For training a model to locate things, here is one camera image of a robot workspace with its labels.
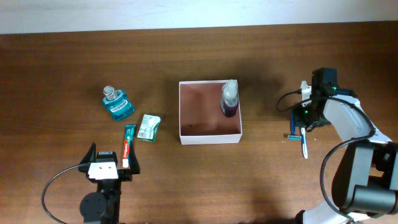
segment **bottle cap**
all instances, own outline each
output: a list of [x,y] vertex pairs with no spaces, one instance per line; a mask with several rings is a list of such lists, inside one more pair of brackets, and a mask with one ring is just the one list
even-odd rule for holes
[[227,100],[233,100],[238,95],[238,82],[236,80],[229,80],[225,84],[225,88],[223,90],[223,96]]
[[116,97],[116,92],[112,86],[106,86],[103,93],[109,100],[112,100]]
[[123,165],[123,168],[128,168],[129,167],[129,160],[128,159],[122,159],[122,165]]

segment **green package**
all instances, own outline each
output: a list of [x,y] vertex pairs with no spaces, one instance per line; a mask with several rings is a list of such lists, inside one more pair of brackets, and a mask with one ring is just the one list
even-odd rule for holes
[[159,124],[160,117],[144,114],[141,126],[138,130],[137,138],[143,141],[154,142]]

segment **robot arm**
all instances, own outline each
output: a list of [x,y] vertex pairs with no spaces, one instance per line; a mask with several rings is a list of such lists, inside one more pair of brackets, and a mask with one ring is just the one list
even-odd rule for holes
[[115,152],[99,152],[93,143],[80,164],[79,171],[97,184],[97,191],[86,195],[80,203],[83,223],[116,224],[119,223],[121,183],[132,181],[132,175],[140,174],[140,167],[134,149],[130,148],[130,169],[117,169],[118,158]]
[[[352,142],[341,160],[332,183],[333,206],[355,221],[377,218],[398,212],[398,147],[351,106],[361,105],[351,90],[337,85],[336,70],[321,68],[313,72],[312,86],[302,83],[301,106],[293,109],[293,123],[300,129],[332,124],[342,141],[375,134],[363,141]],[[369,176],[371,166],[382,171],[382,177]],[[349,220],[334,212],[325,202],[297,215],[297,223],[340,224]]]

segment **mouthwash bottle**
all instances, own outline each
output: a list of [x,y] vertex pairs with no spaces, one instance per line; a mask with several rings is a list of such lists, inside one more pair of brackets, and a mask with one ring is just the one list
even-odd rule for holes
[[233,117],[238,109],[238,82],[229,80],[223,85],[221,94],[221,110],[227,118]]
[[134,107],[129,102],[124,90],[115,90],[111,86],[106,86],[104,94],[102,105],[111,113],[115,121],[120,121],[134,112]]

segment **blue bottle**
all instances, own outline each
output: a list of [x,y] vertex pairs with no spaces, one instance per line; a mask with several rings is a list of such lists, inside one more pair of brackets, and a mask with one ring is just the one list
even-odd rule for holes
[[134,112],[134,107],[129,102],[124,90],[116,90],[111,86],[104,88],[105,97],[102,105],[107,109],[115,121],[120,121]]

